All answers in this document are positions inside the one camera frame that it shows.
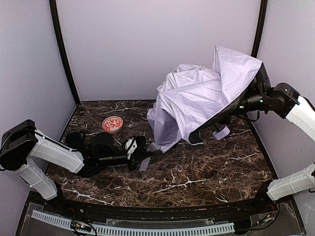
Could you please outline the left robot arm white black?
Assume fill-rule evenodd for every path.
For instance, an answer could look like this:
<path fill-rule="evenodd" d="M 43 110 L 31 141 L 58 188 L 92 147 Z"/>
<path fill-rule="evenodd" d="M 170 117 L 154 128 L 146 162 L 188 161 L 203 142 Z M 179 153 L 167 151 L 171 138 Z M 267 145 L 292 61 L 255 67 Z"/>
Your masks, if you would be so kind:
<path fill-rule="evenodd" d="M 33 120 L 27 119 L 2 135 L 0 169 L 13 171 L 44 200 L 52 202 L 63 198 L 62 190 L 34 163 L 34 157 L 80 177 L 92 177 L 109 166 L 127 165 L 133 171 L 152 155 L 147 151 L 144 136 L 133 136 L 121 147 L 115 146 L 113 135 L 106 132 L 91 137 L 88 144 L 84 141 L 84 132 L 72 132 L 62 144 L 46 136 L 35 127 Z"/>

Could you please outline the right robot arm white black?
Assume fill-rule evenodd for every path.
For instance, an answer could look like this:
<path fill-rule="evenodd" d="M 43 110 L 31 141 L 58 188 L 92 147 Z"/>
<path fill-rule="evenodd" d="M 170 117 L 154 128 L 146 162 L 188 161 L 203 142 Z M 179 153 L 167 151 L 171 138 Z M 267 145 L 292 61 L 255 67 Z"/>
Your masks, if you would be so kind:
<path fill-rule="evenodd" d="M 270 203 L 315 191 L 315 107 L 283 82 L 272 86 L 264 65 L 246 91 L 239 109 L 262 119 L 256 125 L 277 179 L 260 186 L 255 198 Z"/>

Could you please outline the lavender folding umbrella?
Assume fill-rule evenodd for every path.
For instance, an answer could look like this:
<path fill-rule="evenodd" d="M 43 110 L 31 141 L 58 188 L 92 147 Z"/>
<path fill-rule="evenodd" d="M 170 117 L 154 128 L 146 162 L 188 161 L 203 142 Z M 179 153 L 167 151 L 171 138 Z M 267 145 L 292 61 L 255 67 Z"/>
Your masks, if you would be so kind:
<path fill-rule="evenodd" d="M 212 68 L 180 64 L 157 88 L 148 110 L 154 141 L 147 150 L 165 153 L 180 140 L 202 145 L 198 131 L 238 106 L 261 66 L 259 59 L 218 45 Z"/>

